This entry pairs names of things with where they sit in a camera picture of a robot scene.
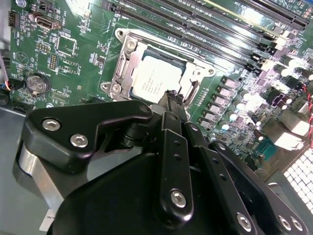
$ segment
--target white label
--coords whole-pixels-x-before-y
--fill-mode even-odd
[[[43,222],[41,223],[39,230],[43,232],[48,232],[50,225],[52,224],[53,221],[54,221],[54,213],[51,209],[49,209],[47,214],[45,215]]]

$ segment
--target chip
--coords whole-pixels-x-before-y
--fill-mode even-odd
[[[239,140],[239,141],[243,141],[243,140],[245,140],[245,138],[246,138],[245,136],[240,135],[240,136],[238,137],[238,140]]]
[[[259,86],[263,86],[264,84],[265,84],[265,80],[263,80],[263,79],[259,79],[259,81],[257,82],[257,84],[259,85]]]
[[[214,113],[214,114],[218,114],[220,110],[221,110],[221,109],[219,108],[219,106],[216,106],[216,105],[214,105],[214,104],[211,104],[211,105],[209,106],[209,111],[212,112],[212,113]]]
[[[261,104],[260,109],[266,109],[267,105],[266,104]]]
[[[217,103],[219,105],[224,105],[226,104],[226,99],[222,98],[222,97],[219,97],[219,96],[216,96],[214,99],[213,99],[214,103]]]
[[[235,92],[233,91],[230,91],[226,88],[221,88],[220,91],[219,91],[219,94],[222,95],[222,96],[225,96],[225,97],[229,97],[229,96],[232,96],[235,94]]]
[[[212,121],[212,120],[215,119],[215,116],[214,116],[214,114],[206,113],[206,114],[204,115],[204,118],[205,118],[205,119],[208,119],[208,120],[210,120],[210,121]]]
[[[237,123],[242,123],[243,121],[244,121],[243,117],[238,117],[236,120]]]
[[[231,79],[226,78],[226,77],[224,77],[223,83],[224,83],[225,86],[233,88],[233,89],[240,86],[239,82],[236,82],[236,81],[231,80]]]
[[[181,74],[181,68],[146,56],[133,80],[133,94],[151,103],[158,103],[165,91],[180,90]]]

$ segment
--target silver screw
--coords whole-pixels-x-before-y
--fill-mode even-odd
[[[113,90],[114,92],[119,92],[119,87],[118,87],[118,85],[114,85],[113,88],[112,88],[112,90]]]
[[[290,223],[281,216],[278,216],[280,223],[284,226],[285,229],[287,229],[288,231],[291,231],[291,226]]]
[[[237,213],[237,221],[241,225],[241,227],[243,227],[244,230],[246,230],[247,232],[252,231],[252,226],[251,226],[250,221],[243,214]]]
[[[85,148],[88,145],[87,137],[81,134],[73,135],[70,138],[70,142],[73,146],[78,147],[78,148]]]
[[[303,231],[302,225],[295,218],[291,217],[291,221],[298,230]]]
[[[134,48],[135,48],[135,43],[134,43],[133,41],[128,41],[128,42],[126,43],[126,46],[127,46],[127,48],[128,48],[129,50],[134,50]]]
[[[219,147],[221,150],[225,150],[225,146],[222,145],[221,143],[218,143],[217,145],[218,145],[218,147]]]
[[[61,124],[55,119],[46,119],[43,121],[43,128],[47,131],[57,131],[61,128]]]
[[[16,5],[21,7],[21,8],[25,8],[27,6],[27,2],[25,0],[15,0]]]
[[[175,206],[179,208],[184,208],[187,204],[185,196],[177,190],[171,192],[171,199]]]
[[[149,112],[149,108],[147,106],[144,106],[144,105],[140,105],[139,109],[141,111],[143,111],[144,113],[148,113]]]
[[[190,127],[191,127],[191,129],[193,129],[194,131],[197,131],[197,130],[198,130],[197,126],[194,125],[194,124],[191,124]]]

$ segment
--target ram slot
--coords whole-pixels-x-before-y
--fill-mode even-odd
[[[169,5],[175,7],[176,9],[179,9],[180,11],[185,11],[186,14],[190,14],[190,16],[197,17],[198,19],[205,21],[208,24],[209,23],[217,24],[218,26],[223,27],[225,31],[232,32],[233,34],[236,34],[241,40],[244,40],[245,43],[247,43],[250,46],[257,46],[260,42],[260,40],[256,40],[255,38],[250,38],[246,35],[243,35],[243,33],[241,31],[239,31],[235,28],[227,27],[225,24],[223,24],[223,22],[218,21],[218,20],[210,17],[209,15],[216,16],[224,22],[230,22],[231,24],[233,24],[239,28],[242,28],[242,29],[246,30],[247,32],[251,33],[252,35],[255,35],[255,36],[260,38],[261,35],[256,30],[254,30],[253,28],[250,28],[250,27],[244,25],[243,23],[241,23],[239,21],[236,21],[232,18],[229,18],[217,10],[209,9],[208,7],[206,7],[200,3],[197,3],[193,0],[183,0],[183,1],[185,3],[193,6],[194,8],[199,9],[199,11],[197,11],[197,13],[195,13],[195,11],[190,6],[182,4],[181,2],[178,2],[176,0],[155,0],[155,1],[166,2]]]
[[[243,61],[239,58],[233,57],[219,49],[217,49],[216,47],[210,46],[207,43],[203,43],[199,40],[196,40],[194,37],[190,36],[190,35],[186,35],[184,33],[181,33],[178,30],[175,30],[174,28],[169,28],[165,25],[160,24],[159,22],[156,22],[154,20],[152,20],[151,18],[148,18],[142,14],[138,14],[135,13],[134,11],[130,10],[129,8],[123,7],[123,6],[118,6],[115,10],[116,13],[120,14],[123,17],[129,18],[129,19],[133,19],[136,21],[139,21],[141,23],[147,24],[150,27],[153,27],[157,30],[162,30],[164,32],[166,32],[169,36],[172,37],[177,37],[179,39],[181,39],[182,41],[188,43],[189,45],[193,46],[193,47],[197,47],[198,49],[201,49],[203,51],[206,51],[207,53],[213,54],[221,59],[225,59],[237,66],[240,67],[244,67],[246,65],[246,61]]]
[[[165,3],[166,1],[167,0],[154,0],[154,2],[159,3],[163,7],[178,12],[181,15],[187,15],[190,18],[189,23],[191,24],[195,24],[195,22],[201,23],[205,27],[215,30],[216,32],[221,32],[229,37],[233,37],[234,39],[239,40],[240,42],[247,44],[250,47],[257,47],[258,45],[258,42],[256,42],[255,39],[246,37],[245,35],[242,35],[242,33],[234,31],[234,29],[227,27],[223,23],[218,22],[217,20],[214,20],[209,16],[203,15],[201,13],[196,15],[192,11],[192,9],[186,6],[179,7],[179,3],[177,2],[173,2],[173,4],[167,4]]]
[[[305,30],[306,26],[310,23],[310,21],[269,0],[239,1],[297,30]]]
[[[217,44],[220,45],[220,47],[225,47],[231,51],[236,52],[238,55],[240,55],[241,57],[245,57],[248,56],[248,58],[252,55],[251,50],[243,48],[243,47],[239,47],[233,43],[231,43],[230,41],[228,41],[227,39],[221,38],[217,35],[211,34],[211,33],[207,33],[207,31],[199,26],[193,25],[193,24],[186,24],[182,18],[174,16],[160,8],[157,8],[155,6],[152,6],[150,4],[144,3],[140,0],[128,0],[128,5],[130,2],[132,2],[133,6],[135,8],[142,8],[143,10],[149,11],[150,13],[153,14],[157,14],[160,17],[165,18],[167,21],[173,21],[177,24],[180,24],[180,26],[185,27],[186,29],[189,28],[190,30],[193,30],[194,32],[197,32],[197,36],[198,37],[202,37],[204,39],[206,39],[207,41],[210,41],[212,44]]]

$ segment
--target green circuit board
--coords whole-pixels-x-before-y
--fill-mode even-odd
[[[101,90],[100,84],[112,80],[121,52],[122,44],[115,37],[114,32],[117,28],[141,29],[199,53],[214,65],[216,74],[203,79],[187,112],[190,114],[190,120],[198,124],[205,136],[215,133],[218,139],[229,145],[242,159],[260,147],[260,142],[255,139],[253,130],[247,126],[251,122],[250,113],[263,117],[262,125],[264,125],[270,118],[277,119],[282,111],[278,107],[273,108],[266,104],[264,96],[269,88],[277,87],[292,99],[298,96],[295,91],[283,86],[284,79],[272,70],[262,78],[262,84],[259,84],[260,77],[248,72],[243,66],[246,63],[256,65],[250,57],[250,54],[255,52],[276,63],[280,60],[254,47],[253,41],[262,43],[264,39],[260,35],[265,34],[257,25],[273,30],[277,34],[287,31],[294,35],[284,45],[284,48],[288,50],[286,54],[301,60],[302,68],[312,69],[308,61],[313,57],[313,22],[306,26],[305,30],[297,30],[259,13],[241,1],[214,0],[215,3],[235,14],[253,20],[255,25],[248,24],[204,1],[138,0],[136,3],[134,0],[129,2],[125,0],[45,0],[46,4],[51,4],[48,11],[40,9],[43,2],[41,0],[28,2],[27,7],[21,8],[12,0],[12,11],[19,15],[20,23],[18,27],[11,28],[11,78],[24,81],[30,74],[40,73],[49,79],[51,89],[39,96],[34,96],[27,88],[12,91],[11,100],[13,102],[21,102],[31,106],[32,109],[39,109],[79,105],[95,100],[97,102],[112,101],[112,98]],[[240,42],[240,50],[234,49],[233,52],[229,52],[230,49],[223,44],[215,44],[207,40],[205,46],[213,48],[213,52],[218,52],[210,53],[209,50],[186,43],[183,37],[175,37],[175,34],[166,30],[158,29],[134,17],[125,17],[119,12],[113,12],[107,8],[108,5],[112,6],[113,4],[114,6],[123,6],[138,16],[153,20],[159,25],[168,26],[170,23],[167,22],[166,17],[156,17],[155,13],[145,10],[144,6],[153,7],[170,15],[179,15],[180,12],[175,10],[178,8],[168,7],[171,2],[176,2],[175,4],[183,6],[184,9],[189,8],[191,11],[197,11],[197,6],[206,7],[208,11],[211,10],[215,13],[206,14],[204,12],[202,14],[206,14],[207,17],[226,25],[233,31],[240,31],[238,24],[241,24],[243,29],[249,28],[250,31],[244,30],[244,32],[250,40],[247,43]],[[312,19],[312,6],[309,3],[298,0],[276,0],[274,2],[307,20]],[[34,12],[40,12],[41,15],[58,20],[60,27],[53,30],[43,29],[30,18],[30,13]],[[192,18],[188,16],[184,20],[191,22]],[[208,34],[219,40],[227,40],[231,46],[237,44],[237,41],[234,41],[236,37],[231,37],[229,32],[216,31],[213,28],[206,28],[206,30]],[[235,62],[224,60],[223,57],[226,55]],[[218,93],[218,88],[222,85],[221,80],[225,76],[237,81],[239,86],[233,89],[233,94],[227,98],[229,102],[221,105],[220,110],[208,122],[209,124],[203,125],[202,121],[205,121],[203,114],[208,111],[208,104]],[[293,76],[302,79],[298,74],[293,74]],[[239,111],[234,108],[232,103],[234,100],[240,99],[238,93],[242,90],[247,90],[253,99],[244,102],[245,107]],[[226,115],[229,111],[235,112],[240,121],[231,121]],[[228,123],[227,131],[221,128],[222,121]]]

